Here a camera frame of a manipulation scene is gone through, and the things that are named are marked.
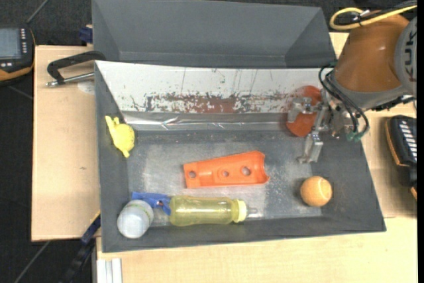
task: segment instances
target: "yellow toy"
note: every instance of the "yellow toy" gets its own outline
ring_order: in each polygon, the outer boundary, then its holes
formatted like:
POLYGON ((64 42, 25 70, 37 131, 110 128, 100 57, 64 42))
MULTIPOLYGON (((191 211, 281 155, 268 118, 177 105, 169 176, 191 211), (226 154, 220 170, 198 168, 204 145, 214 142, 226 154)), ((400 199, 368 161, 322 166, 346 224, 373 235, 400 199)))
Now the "yellow toy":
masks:
POLYGON ((123 153, 125 158, 130 156, 129 151, 134 148, 135 134, 128 124, 121 124, 119 118, 105 116, 107 127, 111 133, 113 144, 123 153))

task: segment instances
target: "yellow cable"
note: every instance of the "yellow cable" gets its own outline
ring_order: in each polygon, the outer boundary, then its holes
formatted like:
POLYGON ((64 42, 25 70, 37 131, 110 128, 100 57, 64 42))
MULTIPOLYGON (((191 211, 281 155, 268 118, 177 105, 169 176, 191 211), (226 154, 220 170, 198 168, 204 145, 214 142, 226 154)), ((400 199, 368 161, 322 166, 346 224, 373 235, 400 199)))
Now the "yellow cable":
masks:
POLYGON ((358 14, 361 14, 363 12, 363 10, 361 9, 357 9, 356 7, 347 7, 346 9, 342 9, 340 11, 337 11, 330 19, 330 27, 335 29, 335 30, 350 30, 352 28, 356 28, 356 27, 360 27, 360 26, 365 26, 365 25, 369 25, 372 23, 376 23, 378 21, 381 21, 382 19, 386 19, 389 17, 392 17, 394 15, 398 15, 400 13, 412 10, 414 8, 416 8, 418 5, 412 5, 412 6, 408 6, 408 7, 404 7, 402 9, 397 9, 395 11, 392 12, 388 12, 388 13, 384 13, 383 15, 379 15, 377 17, 368 19, 368 20, 364 20, 361 21, 360 23, 354 23, 354 24, 349 24, 349 25, 336 25, 334 23, 334 21, 336 20, 336 18, 346 12, 355 12, 358 14))

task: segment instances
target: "bottle cap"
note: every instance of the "bottle cap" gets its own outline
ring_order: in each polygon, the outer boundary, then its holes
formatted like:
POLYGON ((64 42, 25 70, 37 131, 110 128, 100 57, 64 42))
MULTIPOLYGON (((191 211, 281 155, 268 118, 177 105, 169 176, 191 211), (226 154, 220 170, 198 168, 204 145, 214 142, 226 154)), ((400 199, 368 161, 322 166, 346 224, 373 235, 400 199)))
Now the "bottle cap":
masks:
POLYGON ((241 199, 235 200, 238 205, 238 217, 234 220, 235 223, 243 222, 247 217, 247 205, 241 199))

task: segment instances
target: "hole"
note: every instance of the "hole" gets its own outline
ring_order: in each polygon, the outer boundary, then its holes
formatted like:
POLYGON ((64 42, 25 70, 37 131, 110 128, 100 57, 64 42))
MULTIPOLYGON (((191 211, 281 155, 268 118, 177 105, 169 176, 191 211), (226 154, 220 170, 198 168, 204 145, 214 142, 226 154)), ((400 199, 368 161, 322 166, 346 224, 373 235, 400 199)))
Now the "hole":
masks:
POLYGON ((250 171, 249 168, 247 168, 246 166, 243 166, 241 169, 241 173, 244 174, 245 176, 249 176, 252 172, 250 171))

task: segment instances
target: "black device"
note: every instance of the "black device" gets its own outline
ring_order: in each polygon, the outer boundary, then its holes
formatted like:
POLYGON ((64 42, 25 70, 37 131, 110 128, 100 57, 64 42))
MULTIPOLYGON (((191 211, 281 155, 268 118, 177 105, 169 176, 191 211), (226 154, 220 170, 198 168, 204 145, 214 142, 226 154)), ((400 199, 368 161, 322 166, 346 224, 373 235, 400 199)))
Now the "black device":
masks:
POLYGON ((34 38, 26 25, 0 25, 0 85, 29 73, 34 64, 34 38))
POLYGON ((386 136, 399 182, 417 197, 417 119, 396 115, 386 121, 386 136))

